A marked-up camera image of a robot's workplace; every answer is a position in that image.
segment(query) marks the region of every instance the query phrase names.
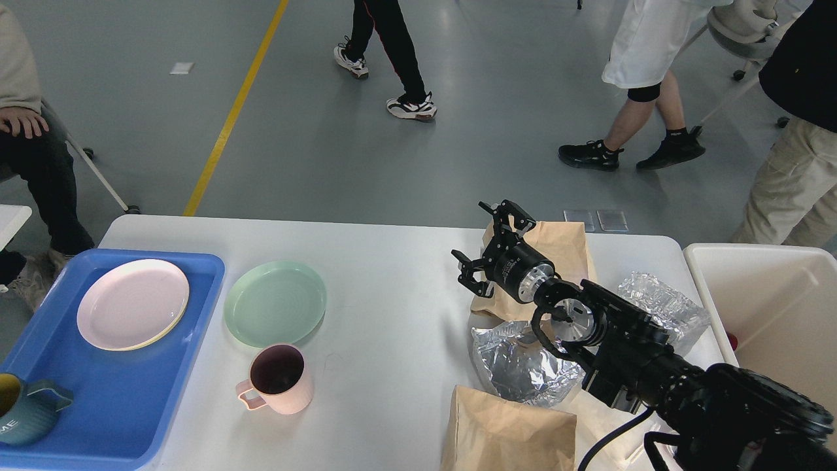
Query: mug handle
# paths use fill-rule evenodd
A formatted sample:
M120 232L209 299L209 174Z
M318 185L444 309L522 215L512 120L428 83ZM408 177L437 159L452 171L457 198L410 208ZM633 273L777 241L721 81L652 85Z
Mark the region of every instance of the mug handle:
M239 395L239 399L247 406L248 411L255 411L260 407L264 407L267 405L267 402L264 401L262 396L256 396L253 399L248 399L246 394L250 391L255 389L253 387L253 383L250 380L244 380L239 383L238 386L235 386L235 392Z
M55 403L55 411L60 411L61 409L66 409L69 407L70 404L73 403L73 393L69 390L64 389L61 386L56 385L51 380L38 380L34 383L29 385L29 391L26 393L26 396L31 396L36 392L40 391L52 391L53 394L58 396L60 399Z

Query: white table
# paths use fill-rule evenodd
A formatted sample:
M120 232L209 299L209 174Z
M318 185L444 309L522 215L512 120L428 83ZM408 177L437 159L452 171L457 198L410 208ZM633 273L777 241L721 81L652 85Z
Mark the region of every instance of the white table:
M150 468L438 469L454 385L481 389L468 353L472 294L457 283L450 250L477 257L482 233L151 215L114 221L100 247L208 252L227 270L172 429ZM588 242L605 287L615 290L631 271L647 271L699 302L673 240L590 234ZM233 283L277 259L303 261L328 289L321 326L299 343L314 367L314 400L294 416L246 411L237 400L234 387L258 350L223 324ZM696 350L687 359L697 365L721 361L709 331ZM577 461L591 444L578 443ZM647 458L632 469L650 469Z
M28 206L0 204L0 249L18 233L23 223L32 215Z

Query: white plastic bin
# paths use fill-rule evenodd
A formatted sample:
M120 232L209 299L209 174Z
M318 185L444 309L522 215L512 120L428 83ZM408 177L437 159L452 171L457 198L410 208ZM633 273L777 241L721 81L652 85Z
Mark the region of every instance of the white plastic bin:
M738 338L742 368L837 414L837 261L809 247L692 244L684 250L703 305ZM724 352L725 359L731 351ZM837 452L837 438L828 448Z

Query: blue tray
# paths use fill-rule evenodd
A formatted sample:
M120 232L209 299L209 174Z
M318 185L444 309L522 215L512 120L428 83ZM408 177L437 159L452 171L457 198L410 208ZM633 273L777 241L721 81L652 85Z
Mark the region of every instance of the blue tray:
M142 349L88 344L75 322L81 298L110 269L142 258L170 261L186 274L189 300L180 322ZM0 371L54 380L73 391L75 402L39 442L0 443L0 467L123 471L150 462L172 424L223 272L221 259L208 254L93 249L71 260Z

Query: pink plate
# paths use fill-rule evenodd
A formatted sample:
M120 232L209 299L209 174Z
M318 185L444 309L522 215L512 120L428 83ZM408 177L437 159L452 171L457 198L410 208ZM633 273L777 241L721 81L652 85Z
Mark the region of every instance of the pink plate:
M105 350L140 349L168 334L186 310L189 281L168 261L130 261L87 290L76 323L81 336Z

